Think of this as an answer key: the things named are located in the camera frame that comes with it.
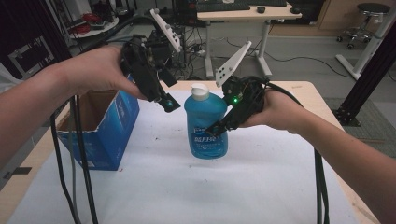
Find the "office chair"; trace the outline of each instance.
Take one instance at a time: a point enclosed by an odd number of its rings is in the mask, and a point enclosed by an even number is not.
[[[355,48],[355,45],[353,44],[353,41],[355,40],[362,41],[363,43],[368,43],[374,34],[373,32],[366,30],[367,24],[369,23],[370,19],[372,17],[386,16],[390,11],[390,7],[378,3],[358,4],[358,9],[359,9],[359,13],[365,15],[366,18],[361,24],[361,26],[349,28],[343,32],[344,35],[350,37],[350,40],[347,44],[347,47],[349,49]],[[342,42],[343,37],[341,35],[337,36],[337,41]]]

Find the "black metal post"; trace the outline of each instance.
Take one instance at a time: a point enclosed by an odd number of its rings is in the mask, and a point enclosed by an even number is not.
[[[345,101],[334,112],[342,125],[348,125],[373,93],[396,60],[396,23],[393,23],[373,58],[361,73]]]

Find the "cardboard box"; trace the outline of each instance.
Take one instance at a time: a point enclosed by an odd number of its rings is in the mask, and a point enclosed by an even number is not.
[[[80,117],[90,170],[117,170],[139,113],[137,99],[123,91],[89,91],[79,98]],[[57,128],[59,139],[70,150],[68,113]],[[81,165],[72,122],[72,149]]]

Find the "white paper sheet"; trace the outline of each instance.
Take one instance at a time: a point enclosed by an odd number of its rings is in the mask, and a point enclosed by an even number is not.
[[[187,139],[184,101],[165,113],[140,101],[120,168],[91,171],[99,223],[316,223],[314,149],[296,134],[252,127],[229,132],[226,156],[194,158]],[[62,146],[71,193],[71,162]],[[352,208],[324,162],[331,223],[357,223]],[[83,174],[77,167],[78,214],[92,223]],[[53,152],[43,164],[9,224],[73,223]]]

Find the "computer mouse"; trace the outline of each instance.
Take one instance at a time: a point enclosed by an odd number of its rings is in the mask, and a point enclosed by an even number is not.
[[[298,7],[292,7],[292,8],[290,9],[290,12],[291,12],[292,14],[300,14],[300,13],[301,13],[301,10],[300,10]]]
[[[257,7],[257,12],[262,14],[265,11],[265,7]]]

